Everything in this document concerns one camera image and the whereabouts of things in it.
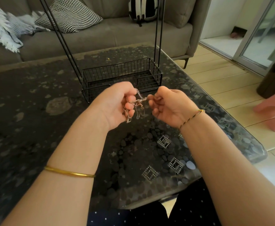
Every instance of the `black and white backpack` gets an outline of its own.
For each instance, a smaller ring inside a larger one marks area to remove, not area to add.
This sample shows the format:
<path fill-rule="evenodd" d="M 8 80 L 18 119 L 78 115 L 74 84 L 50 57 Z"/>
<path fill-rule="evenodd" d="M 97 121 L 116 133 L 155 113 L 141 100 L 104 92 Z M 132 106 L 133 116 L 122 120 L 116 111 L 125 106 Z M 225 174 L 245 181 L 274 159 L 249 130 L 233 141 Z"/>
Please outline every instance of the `black and white backpack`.
<path fill-rule="evenodd" d="M 139 26 L 143 22 L 154 21 L 157 17 L 158 0 L 130 0 L 129 16 Z"/>

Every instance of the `houndstooth pillow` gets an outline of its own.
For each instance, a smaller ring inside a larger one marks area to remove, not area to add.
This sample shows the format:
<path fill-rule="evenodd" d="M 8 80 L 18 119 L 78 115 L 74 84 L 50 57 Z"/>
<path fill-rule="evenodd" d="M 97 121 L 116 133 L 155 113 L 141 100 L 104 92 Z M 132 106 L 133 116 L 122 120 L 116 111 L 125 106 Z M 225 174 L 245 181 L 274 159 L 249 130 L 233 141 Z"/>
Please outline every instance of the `houndstooth pillow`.
<path fill-rule="evenodd" d="M 54 0 L 50 10 L 61 32 L 72 33 L 100 23 L 103 18 L 91 11 L 79 0 Z M 36 25 L 52 29 L 46 13 L 35 21 Z"/>

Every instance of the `coffee table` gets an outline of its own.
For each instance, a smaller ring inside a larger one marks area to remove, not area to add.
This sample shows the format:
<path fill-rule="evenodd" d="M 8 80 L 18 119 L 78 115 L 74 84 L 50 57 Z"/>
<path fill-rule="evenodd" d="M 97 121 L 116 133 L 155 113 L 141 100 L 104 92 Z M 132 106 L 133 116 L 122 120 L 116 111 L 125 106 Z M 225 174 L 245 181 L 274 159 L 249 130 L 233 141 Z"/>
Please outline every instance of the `coffee table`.
<path fill-rule="evenodd" d="M 152 45 L 138 44 L 74 57 L 84 69 L 152 57 L 153 49 Z M 162 84 L 184 91 L 205 109 L 249 161 L 256 163 L 267 157 L 262 145 L 165 53 L 161 54 L 160 69 Z M 0 67 L 0 222 L 87 107 L 65 56 Z M 201 177 L 178 130 L 154 118 L 146 108 L 140 119 L 133 118 L 108 133 L 94 181 L 91 211 L 145 205 L 173 195 Z"/>

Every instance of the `gray sofa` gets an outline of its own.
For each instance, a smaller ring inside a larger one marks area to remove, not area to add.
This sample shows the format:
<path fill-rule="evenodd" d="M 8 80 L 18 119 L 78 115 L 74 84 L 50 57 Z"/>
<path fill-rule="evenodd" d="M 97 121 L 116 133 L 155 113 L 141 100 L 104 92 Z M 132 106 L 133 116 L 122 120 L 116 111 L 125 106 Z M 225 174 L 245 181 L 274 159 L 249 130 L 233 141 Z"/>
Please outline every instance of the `gray sofa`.
<path fill-rule="evenodd" d="M 144 23 L 142 27 L 133 23 L 129 18 L 128 0 L 80 1 L 104 20 L 86 30 L 64 34 L 73 54 L 141 42 L 154 44 L 156 22 Z M 175 9 L 174 0 L 166 0 L 162 37 L 162 49 L 174 60 L 194 55 L 211 0 L 176 1 L 187 3 L 187 14 Z M 0 7 L 16 16 L 42 10 L 39 0 L 0 0 Z M 174 12 L 178 15 L 176 19 L 172 19 Z M 33 36 L 25 35 L 21 40 L 24 46 L 18 54 L 0 45 L 0 65 L 65 55 L 54 31 L 38 32 Z"/>

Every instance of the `bracelet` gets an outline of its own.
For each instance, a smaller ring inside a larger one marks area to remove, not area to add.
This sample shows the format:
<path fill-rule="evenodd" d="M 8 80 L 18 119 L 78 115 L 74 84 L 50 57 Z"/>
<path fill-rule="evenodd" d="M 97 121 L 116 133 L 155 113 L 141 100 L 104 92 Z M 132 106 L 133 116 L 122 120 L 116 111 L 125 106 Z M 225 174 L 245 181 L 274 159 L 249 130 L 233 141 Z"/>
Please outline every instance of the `bracelet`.
<path fill-rule="evenodd" d="M 205 110 L 203 110 L 203 109 L 198 110 L 198 113 L 196 113 L 194 116 L 190 117 L 187 121 L 185 121 L 185 122 L 179 127 L 179 130 L 180 130 L 180 128 L 181 128 L 186 122 L 188 122 L 190 119 L 194 118 L 195 116 L 201 114 L 202 112 L 205 113 Z"/>
<path fill-rule="evenodd" d="M 44 169 L 47 171 L 54 172 L 54 173 L 73 176 L 73 177 L 86 177 L 86 178 L 94 178 L 95 177 L 95 175 L 86 175 L 86 174 L 80 174 L 80 173 L 75 173 L 75 172 L 71 172 L 71 171 L 64 171 L 64 170 L 60 170 L 60 169 L 49 167 L 49 166 L 45 166 Z"/>

